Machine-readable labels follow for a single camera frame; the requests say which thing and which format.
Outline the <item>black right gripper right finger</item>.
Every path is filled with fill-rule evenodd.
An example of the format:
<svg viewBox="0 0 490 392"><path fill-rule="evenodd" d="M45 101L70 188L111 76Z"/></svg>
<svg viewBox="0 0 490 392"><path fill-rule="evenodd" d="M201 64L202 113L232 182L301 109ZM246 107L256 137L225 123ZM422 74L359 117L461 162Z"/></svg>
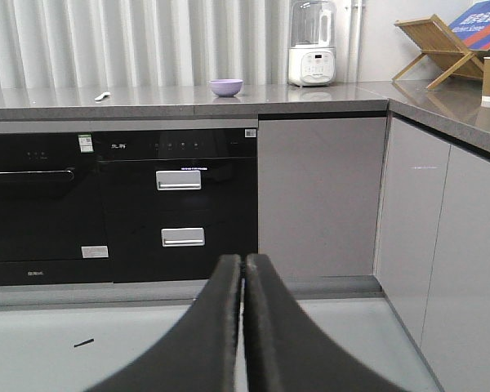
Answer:
<svg viewBox="0 0 490 392"><path fill-rule="evenodd" d="M244 350L250 391L399 391L329 338L298 305L270 259L244 262Z"/></svg>

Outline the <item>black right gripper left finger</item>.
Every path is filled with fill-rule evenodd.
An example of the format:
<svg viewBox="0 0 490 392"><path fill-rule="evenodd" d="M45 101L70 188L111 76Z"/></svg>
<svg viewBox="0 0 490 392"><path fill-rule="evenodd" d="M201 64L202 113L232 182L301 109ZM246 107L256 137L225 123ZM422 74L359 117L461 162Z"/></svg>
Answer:
<svg viewBox="0 0 490 392"><path fill-rule="evenodd" d="M179 321L90 391L234 391L241 257L223 255Z"/></svg>

